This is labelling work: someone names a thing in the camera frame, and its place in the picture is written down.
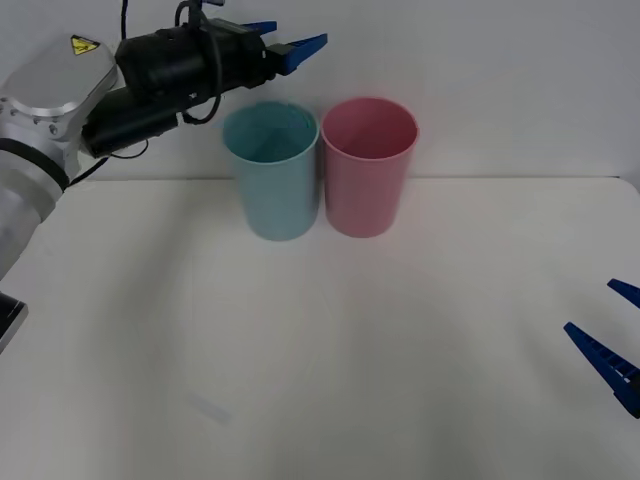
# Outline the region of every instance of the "plastic cup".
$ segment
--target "plastic cup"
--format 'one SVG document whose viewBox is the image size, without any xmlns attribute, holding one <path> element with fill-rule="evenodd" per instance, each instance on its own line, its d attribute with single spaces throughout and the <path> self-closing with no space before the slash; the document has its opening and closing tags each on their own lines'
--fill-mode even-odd
<svg viewBox="0 0 640 480">
<path fill-rule="evenodd" d="M 403 106 L 354 98 L 322 123 L 326 143 L 327 218 L 350 237 L 375 237 L 395 219 L 420 130 Z"/>
<path fill-rule="evenodd" d="M 251 229 L 268 240 L 304 234 L 318 214 L 318 122 L 290 103 L 262 102 L 231 114 L 223 139 Z"/>
</svg>

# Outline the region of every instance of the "white background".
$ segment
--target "white background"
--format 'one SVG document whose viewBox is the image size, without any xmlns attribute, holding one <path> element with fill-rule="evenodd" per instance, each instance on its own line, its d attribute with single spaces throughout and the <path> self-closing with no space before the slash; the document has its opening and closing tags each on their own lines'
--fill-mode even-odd
<svg viewBox="0 0 640 480">
<path fill-rule="evenodd" d="M 385 235 L 283 243 L 230 181 L 87 182 L 2 281 L 0 478 L 637 480 L 562 327 L 640 365 L 606 286 L 639 216 L 615 179 L 426 179 Z"/>
<path fill-rule="evenodd" d="M 170 26 L 176 4 L 132 0 L 130 35 Z M 59 31 L 117 45 L 119 9 L 117 0 L 5 0 L 0 77 Z M 219 13 L 277 20 L 270 42 L 327 32 L 330 44 L 290 78 L 226 95 L 215 126 L 168 133 L 144 158 L 112 160 L 103 178 L 227 176 L 224 113 L 286 98 L 322 114 L 353 95 L 415 112 L 416 175 L 633 180 L 640 171 L 637 0 L 229 0 Z"/>
</svg>

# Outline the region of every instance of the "white wall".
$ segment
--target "white wall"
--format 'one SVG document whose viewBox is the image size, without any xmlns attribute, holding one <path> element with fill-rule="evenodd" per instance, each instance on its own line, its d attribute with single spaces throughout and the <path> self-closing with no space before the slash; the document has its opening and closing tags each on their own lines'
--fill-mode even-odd
<svg viewBox="0 0 640 480">
<path fill-rule="evenodd" d="M 330 44 L 290 78 L 225 95 L 222 114 L 257 98 L 322 113 L 352 95 L 384 95 L 423 126 L 417 175 L 637 171 L 640 179 L 638 0 L 228 2 L 220 13 L 229 20 L 277 20 L 270 41 L 328 32 Z M 169 26 L 176 3 L 131 0 L 130 35 Z M 58 31 L 116 45 L 119 8 L 118 0 L 4 0 L 0 77 Z M 144 158 L 112 160 L 101 175 L 225 176 L 219 120 L 155 139 Z"/>
</svg>

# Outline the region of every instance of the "pink cup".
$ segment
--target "pink cup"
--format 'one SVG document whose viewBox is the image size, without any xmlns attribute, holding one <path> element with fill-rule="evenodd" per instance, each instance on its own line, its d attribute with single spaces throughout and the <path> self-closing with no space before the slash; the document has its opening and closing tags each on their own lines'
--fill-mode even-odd
<svg viewBox="0 0 640 480">
<path fill-rule="evenodd" d="M 331 109 L 322 122 L 327 145 L 327 218 L 350 237 L 391 227 L 420 130 L 402 105 L 362 97 Z"/>
</svg>

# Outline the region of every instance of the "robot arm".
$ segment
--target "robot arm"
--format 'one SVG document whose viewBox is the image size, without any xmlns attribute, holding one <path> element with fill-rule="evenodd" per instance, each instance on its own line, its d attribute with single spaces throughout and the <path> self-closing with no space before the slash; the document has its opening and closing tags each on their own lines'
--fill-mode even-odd
<svg viewBox="0 0 640 480">
<path fill-rule="evenodd" d="M 92 38 L 61 35 L 0 88 L 0 279 L 78 174 L 78 149 L 108 156 L 177 127 L 178 114 L 206 123 L 186 110 L 288 75 L 327 43 L 267 47 L 261 35 L 275 22 L 237 25 L 189 9 L 188 23 L 178 25 L 179 8 L 178 26 L 124 40 L 115 57 Z M 111 91 L 117 67 L 126 87 Z M 0 352 L 25 316 L 0 294 Z"/>
</svg>

